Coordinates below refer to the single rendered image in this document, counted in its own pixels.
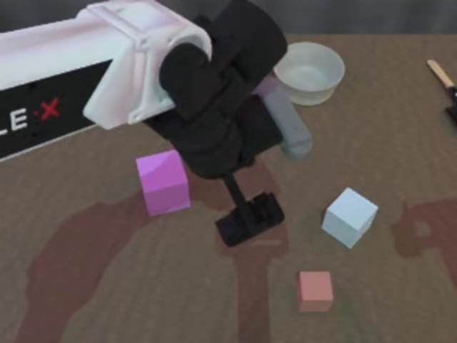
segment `light blue cube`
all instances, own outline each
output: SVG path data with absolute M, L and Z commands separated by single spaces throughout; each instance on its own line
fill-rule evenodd
M 330 205 L 322 229 L 351 249 L 373 223 L 378 207 L 346 188 Z

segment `wooden handle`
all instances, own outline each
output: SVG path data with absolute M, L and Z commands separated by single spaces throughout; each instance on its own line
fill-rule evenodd
M 435 75 L 441 80 L 441 82 L 443 82 L 443 85 L 446 88 L 454 87 L 454 83 L 452 82 L 452 80 L 449 78 L 449 76 L 445 73 L 445 71 L 440 67 L 440 65 L 436 61 L 429 59 L 427 61 L 427 64 L 433 71 L 433 73 L 435 73 Z

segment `purple cube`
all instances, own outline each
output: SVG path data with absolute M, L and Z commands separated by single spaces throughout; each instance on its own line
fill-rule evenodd
M 140 157 L 136 167 L 151 217 L 191 206 L 186 172 L 176 150 Z

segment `wooden table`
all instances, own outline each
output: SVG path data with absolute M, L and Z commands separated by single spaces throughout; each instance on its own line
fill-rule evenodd
M 272 149 L 238 175 L 286 213 L 250 244 L 220 244 L 229 196 L 191 174 L 191 209 L 147 217 L 134 161 L 170 146 L 142 125 L 0 164 L 0 342 L 457 342 L 457 134 L 425 62 L 457 79 L 457 36 L 301 40 L 338 51 L 347 75 L 300 109 L 305 160 Z M 346 187 L 380 207 L 352 250 L 320 228 Z M 332 273 L 330 312 L 298 313 L 299 270 Z

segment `pink cube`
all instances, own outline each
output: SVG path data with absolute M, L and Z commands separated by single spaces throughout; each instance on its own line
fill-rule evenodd
M 141 157 L 136 167 L 150 216 L 191 206 L 186 171 L 176 150 Z
M 299 272 L 298 302 L 300 312 L 327 312 L 333 303 L 329 272 Z

